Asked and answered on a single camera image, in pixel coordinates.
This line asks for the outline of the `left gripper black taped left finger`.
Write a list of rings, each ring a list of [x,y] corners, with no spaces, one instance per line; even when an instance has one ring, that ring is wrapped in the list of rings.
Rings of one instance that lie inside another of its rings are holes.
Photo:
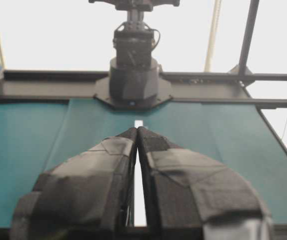
[[[22,196],[12,240],[113,240],[130,219],[137,130],[130,128],[42,172]]]

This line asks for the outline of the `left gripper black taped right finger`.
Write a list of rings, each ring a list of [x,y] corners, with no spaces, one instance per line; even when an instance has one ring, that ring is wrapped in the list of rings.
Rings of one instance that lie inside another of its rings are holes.
[[[137,130],[145,211],[165,240],[271,240],[271,213],[249,181],[225,164]]]

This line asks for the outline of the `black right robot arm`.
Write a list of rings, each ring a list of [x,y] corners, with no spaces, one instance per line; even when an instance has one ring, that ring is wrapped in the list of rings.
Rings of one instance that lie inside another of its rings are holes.
[[[110,62],[109,91],[119,102],[155,99],[159,90],[154,30],[144,12],[161,0],[113,0],[127,11],[127,21],[114,32],[116,57]],[[101,182],[96,192],[105,207],[93,227],[98,240],[112,240],[128,207],[130,180],[136,157],[143,172],[148,224],[161,239],[271,240],[269,211],[253,187],[219,161],[170,142],[144,127],[131,128],[104,139],[87,153]]]

